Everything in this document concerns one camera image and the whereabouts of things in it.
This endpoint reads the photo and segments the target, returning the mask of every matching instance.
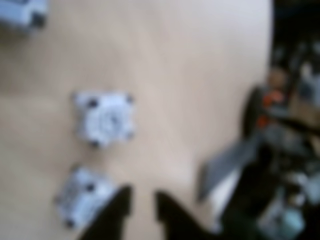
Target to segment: table surface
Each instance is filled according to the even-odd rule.
[[[44,31],[1,30],[0,239],[76,239],[52,199],[77,162],[134,186],[126,240],[163,239],[159,189],[201,219],[199,165],[237,139],[270,45],[268,0],[53,0]],[[131,93],[135,138],[99,151],[77,139],[79,90]]]

